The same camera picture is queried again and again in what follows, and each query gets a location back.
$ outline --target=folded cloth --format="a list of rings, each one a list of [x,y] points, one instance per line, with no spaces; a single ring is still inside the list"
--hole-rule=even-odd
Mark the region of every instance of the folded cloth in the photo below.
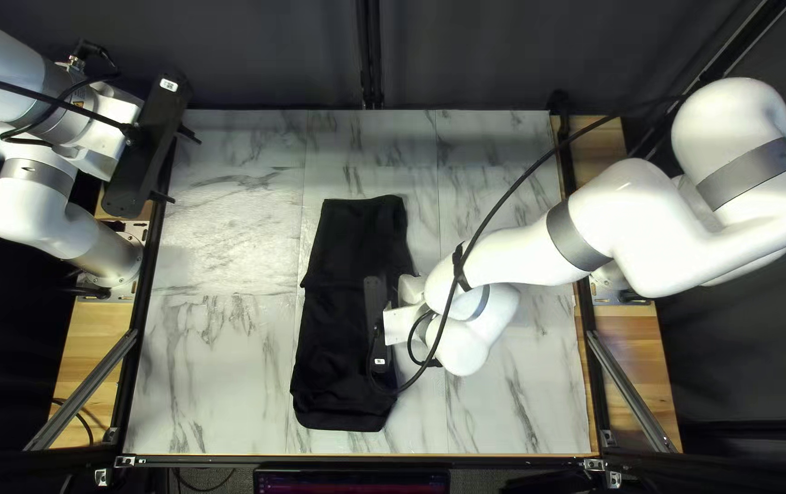
[[[399,276],[414,274],[402,199],[326,199],[308,271],[289,392],[298,422],[311,429],[377,432],[396,397],[367,375],[369,333],[363,280],[385,277],[396,306]],[[381,377],[396,386],[394,365]]]

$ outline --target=black metal frame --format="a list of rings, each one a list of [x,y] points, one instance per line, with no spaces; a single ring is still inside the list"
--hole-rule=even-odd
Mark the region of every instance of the black metal frame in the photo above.
[[[357,37],[360,43],[362,107],[384,107],[381,74],[381,6],[379,0],[355,0]]]
[[[753,48],[760,38],[774,25],[786,12],[786,0],[763,0],[725,40],[719,49],[713,53],[710,61],[699,70],[698,74],[688,81],[684,87],[676,89],[682,96],[688,96],[714,81],[722,79],[741,61]],[[629,156],[645,157],[650,159],[659,149],[663,140],[671,132],[673,119],[677,110],[682,105],[682,100],[673,103],[664,110],[656,123],[647,130],[643,137],[629,151]]]

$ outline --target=black fabric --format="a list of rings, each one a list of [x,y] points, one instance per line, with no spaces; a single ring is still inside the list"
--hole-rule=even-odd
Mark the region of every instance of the black fabric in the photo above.
[[[414,274],[408,218],[397,196],[323,202],[307,273],[289,392],[298,422],[311,429],[376,432],[396,397],[366,375],[369,334],[362,283],[387,280],[391,301],[402,274]],[[395,387],[395,371],[386,377]]]

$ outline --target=wooden surface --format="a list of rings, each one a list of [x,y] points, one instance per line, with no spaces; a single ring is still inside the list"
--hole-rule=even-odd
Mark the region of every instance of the wooden surface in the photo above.
[[[600,117],[571,117],[571,132],[582,129]],[[560,120],[552,117],[552,129],[557,132]],[[620,120],[615,119],[577,139],[571,145],[576,185],[585,185],[603,172],[607,166],[627,156]],[[671,383],[664,360],[661,333],[658,328],[656,308],[650,306],[596,306],[594,316],[598,334],[616,357],[619,365],[643,401],[650,407],[662,428],[682,451],[679,440],[677,416],[673,407]],[[594,413],[591,390],[588,384],[588,366],[585,360],[585,341],[582,338],[582,317],[576,317],[579,353],[582,356],[583,375],[588,403],[588,419],[592,431],[592,450],[597,450],[594,434]],[[604,373],[607,410],[610,426],[619,446],[648,448],[640,424],[634,418],[618,388]]]
[[[582,129],[598,118],[571,117],[572,131]],[[558,123],[557,118],[553,117],[553,129],[557,130]],[[620,121],[613,120],[599,129],[589,132],[576,140],[571,148],[576,168],[576,183],[578,186],[582,186],[607,166],[625,157],[625,142]],[[150,211],[151,209],[145,208],[140,219],[149,219]],[[98,208],[97,217],[109,218],[101,208]],[[132,305],[130,304],[75,302],[55,397],[69,397],[73,389],[79,386],[103,355],[127,331],[131,309]],[[595,317],[598,333],[615,355],[619,365],[624,368],[643,400],[649,405],[650,410],[656,415],[664,430],[671,436],[674,444],[682,450],[655,307],[596,307]],[[592,451],[598,451],[598,440],[594,431],[592,396],[585,360],[585,341],[582,339],[581,327],[581,317],[576,317],[579,353],[585,376],[585,399],[588,406],[591,447]],[[84,408],[98,419],[95,422],[87,414],[83,414],[92,425],[95,441],[100,441],[103,432],[109,425],[115,400],[115,382],[118,376],[119,370],[116,367],[88,400]],[[607,376],[605,376],[605,384],[611,427],[619,444],[621,446],[648,447],[639,424],[624,403],[618,389]],[[57,408],[56,405],[52,405],[50,411],[54,412]],[[80,422],[74,419],[53,447],[86,445],[86,432]]]

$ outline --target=black cable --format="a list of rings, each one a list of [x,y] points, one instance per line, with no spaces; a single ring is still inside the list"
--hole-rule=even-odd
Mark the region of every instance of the black cable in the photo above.
[[[109,64],[109,67],[111,67],[114,70],[114,72],[111,73],[111,74],[103,74],[103,75],[97,75],[95,77],[89,77],[89,78],[87,78],[85,80],[82,80],[82,81],[76,83],[76,84],[72,84],[71,86],[69,86],[69,88],[64,90],[64,92],[58,94],[58,99],[66,101],[66,98],[69,97],[69,95],[73,94],[74,92],[82,89],[83,87],[85,87],[85,86],[87,86],[89,84],[111,81],[111,80],[115,79],[116,77],[118,77],[119,75],[122,74],[122,72],[118,68],[118,65],[116,65],[115,62],[113,62],[112,57],[109,56],[109,54],[107,53],[106,50],[104,50],[102,48],[99,48],[98,50],[96,50],[96,53],[101,58],[103,58],[104,60],[107,61],[107,63]],[[23,126],[17,128],[17,129],[6,130],[2,134],[0,134],[0,140],[3,140],[5,142],[12,142],[14,144],[35,144],[35,145],[40,145],[40,146],[49,146],[49,147],[51,147],[52,144],[50,142],[45,141],[45,140],[38,140],[38,139],[14,139],[14,136],[18,135],[18,134],[24,134],[25,132],[29,132],[29,131],[35,129],[36,127],[41,125],[43,122],[45,122],[48,118],[50,118],[51,115],[54,112],[56,112],[57,110],[58,110],[58,107],[48,107],[48,109],[42,115],[34,118],[32,121],[28,122],[26,125],[23,125]]]
[[[637,108],[658,105],[659,103],[664,103],[667,101],[680,101],[685,98],[686,98],[685,96],[657,97],[655,99],[650,99],[648,101],[637,103],[619,112],[613,112],[613,114],[601,118],[598,121],[592,123],[591,125],[585,126],[583,129],[579,129],[578,131],[574,132],[573,135],[571,135],[570,137],[558,142],[556,146],[554,146],[546,154],[542,155],[540,159],[536,160],[532,165],[530,165],[530,168],[525,170],[524,173],[522,173],[521,176],[518,177],[517,180],[515,180],[515,182],[509,187],[509,190],[507,190],[506,193],[503,194],[503,197],[501,197],[497,201],[497,204],[495,204],[494,207],[490,209],[490,212],[487,214],[485,219],[482,220],[482,223],[478,226],[478,229],[475,230],[475,234],[473,234],[472,238],[469,240],[469,245],[467,245],[466,250],[463,251],[463,255],[460,257],[460,271],[463,270],[463,266],[466,264],[466,259],[469,257],[469,253],[472,252],[472,248],[475,246],[478,237],[484,232],[491,218],[493,218],[493,216],[497,214],[499,208],[503,207],[503,204],[506,202],[507,199],[509,199],[509,197],[515,192],[515,190],[518,189],[519,185],[523,184],[524,181],[527,180],[528,177],[530,177],[531,174],[533,174],[533,172],[536,172],[536,169],[539,168],[542,163],[545,163],[547,159],[552,157],[552,155],[555,152],[558,152],[564,146],[570,144],[571,142],[578,139],[579,137],[588,134],[590,131],[597,129],[598,127],[606,124],[609,121],[612,121],[616,118],[620,118],[620,116],[622,116],[623,114],[630,113],[633,110],[636,110]],[[402,393],[403,391],[408,389],[412,384],[414,384],[414,381],[416,381],[424,373],[424,371],[432,361],[432,356],[436,354],[436,348],[439,347],[439,342],[442,339],[442,331],[445,329],[445,322],[447,322],[448,311],[451,309],[451,303],[453,302],[453,295],[457,290],[457,282],[458,279],[456,277],[454,277],[453,280],[451,281],[451,290],[448,292],[448,297],[445,300],[445,310],[442,311],[442,317],[441,320],[439,321],[439,332],[436,333],[436,339],[435,341],[432,342],[432,347],[430,348],[429,354],[426,355],[426,360],[424,361],[423,365],[420,366],[418,372],[416,372],[414,376],[411,376],[411,379],[409,379],[404,385],[402,385],[395,391],[390,389],[384,389],[383,387],[381,387],[381,385],[378,384],[377,381],[375,381],[375,378],[371,374],[370,368],[368,366],[368,362],[369,362],[368,355],[366,355],[366,375],[368,376],[369,380],[376,388],[379,388],[388,393],[398,395],[399,393]],[[372,336],[372,342],[369,345],[369,348],[374,348],[375,340],[377,339],[377,336],[378,336],[377,333]]]
[[[61,398],[52,398],[51,402],[55,403],[57,406],[64,406],[64,400],[62,400]],[[91,432],[91,425],[88,425],[88,421],[86,421],[85,418],[82,417],[82,414],[79,413],[78,411],[76,412],[76,419],[79,419],[79,421],[85,427],[85,431],[88,432],[88,445],[93,446],[94,434]]]
[[[51,97],[46,94],[42,94],[37,91],[31,91],[29,89],[25,89],[21,86],[16,86],[14,84],[8,84],[0,81],[0,90],[8,91],[13,94],[18,94],[24,97],[29,97],[31,99],[36,99],[37,101],[42,101],[43,103],[48,103],[49,105],[53,105],[58,108],[64,108],[70,112],[78,113],[84,117],[93,118],[101,123],[107,124],[110,127],[114,127],[122,131],[123,134],[127,134],[131,128],[130,124],[117,122],[112,118],[105,117],[99,113],[92,112],[91,110],[87,110],[82,107],[77,107],[71,103],[58,99],[56,97]]]
[[[236,470],[236,468],[232,468],[231,472],[229,472],[228,477],[225,477],[225,479],[222,482],[218,483],[217,485],[214,485],[213,487],[208,487],[206,489],[199,489],[199,488],[191,485],[190,483],[186,482],[185,480],[183,480],[183,478],[179,475],[179,468],[178,467],[173,469],[173,476],[176,477],[177,483],[185,485],[187,488],[190,488],[191,490],[194,490],[195,492],[210,492],[212,490],[219,489],[220,487],[225,485],[225,483],[228,482],[231,479],[231,476],[234,475],[235,470]]]
[[[66,478],[64,478],[64,483],[61,485],[61,489],[58,491],[58,494],[68,494],[72,489],[72,474],[67,474]]]
[[[97,297],[97,300],[106,300],[111,294],[109,288],[103,286],[61,286],[60,291],[81,297]]]
[[[418,330],[418,326],[420,322],[424,319],[427,319],[431,315],[435,314],[431,310],[427,310],[423,314],[421,314],[418,319],[411,325],[411,331],[408,331],[408,342],[406,343],[406,347],[408,348],[408,358],[411,359],[412,362],[418,365],[424,365],[424,363],[414,357],[414,352],[411,350],[411,341],[414,339],[414,331]]]

